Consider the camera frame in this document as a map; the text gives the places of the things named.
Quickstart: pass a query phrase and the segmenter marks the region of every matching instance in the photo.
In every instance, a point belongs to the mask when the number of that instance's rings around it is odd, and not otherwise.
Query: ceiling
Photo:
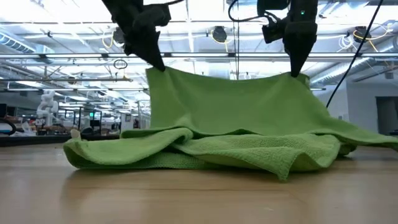
[[[166,1],[148,0],[145,4]],[[239,11],[234,11],[234,17],[251,17],[256,14],[256,1],[241,0]],[[363,2],[363,5],[352,7],[347,3],[335,5],[324,18],[318,18],[318,40],[312,52],[345,53],[354,52],[357,43],[353,43],[352,32],[356,26],[366,26],[376,8],[377,1]],[[377,37],[372,44],[379,49],[386,42],[393,42],[398,32],[398,1],[385,1],[381,7],[371,35]],[[327,1],[320,1],[318,11],[329,7]],[[161,31],[159,48],[161,52],[199,53],[283,53],[284,46],[281,40],[265,44],[261,26],[265,21],[233,23],[228,18],[228,5],[223,0],[185,0],[170,6],[172,21],[166,27],[159,27]],[[285,17],[287,9],[274,11],[279,17]],[[219,44],[211,38],[215,26],[223,26],[228,37],[227,44]],[[3,0],[0,5],[0,34],[7,34],[33,49],[46,49],[46,52],[56,54],[95,54],[95,53],[121,53],[120,45],[113,42],[112,34],[116,25],[111,22],[111,15],[101,0]],[[364,52],[375,52],[368,42],[364,45]],[[388,52],[397,52],[398,49],[389,48]],[[21,54],[10,47],[0,44],[0,54]],[[316,77],[319,73],[328,76],[328,69],[341,65],[343,61],[330,57],[308,60],[302,72]],[[102,79],[101,82],[19,82],[11,83],[13,88],[71,88],[73,91],[57,91],[59,97],[80,96],[90,101],[119,102],[137,108],[137,101],[149,100],[148,85],[145,69],[150,66],[139,58],[125,58],[128,66],[124,70],[114,68],[115,59],[106,58],[55,58],[52,63],[38,62],[25,58],[3,58],[0,61],[0,77],[38,79],[50,75],[52,79]],[[199,75],[224,75],[224,78],[237,79],[235,58],[211,57],[185,57],[164,58],[167,66]],[[370,67],[379,66],[369,64],[363,70],[372,74]],[[264,78],[277,75],[290,70],[289,61],[286,59],[247,58],[239,61],[239,79]],[[314,82],[314,86],[329,85],[329,79],[322,78]],[[104,90],[76,91],[83,88],[131,88],[134,91]],[[70,101],[79,98],[68,98]]]

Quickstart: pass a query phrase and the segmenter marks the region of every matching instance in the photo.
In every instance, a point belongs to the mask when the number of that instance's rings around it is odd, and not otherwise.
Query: wooden table
[[[329,169],[83,171],[61,145],[0,148],[0,223],[398,223],[398,153],[361,148]]]

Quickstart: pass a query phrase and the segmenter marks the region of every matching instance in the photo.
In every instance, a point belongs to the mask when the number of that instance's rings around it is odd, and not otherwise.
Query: microfiber towel
[[[73,138],[69,162],[87,169],[267,170],[329,167],[356,146],[398,149],[398,139],[332,118],[312,94],[308,77],[289,73],[256,80],[223,80],[167,68],[147,70],[151,127],[118,140]]]

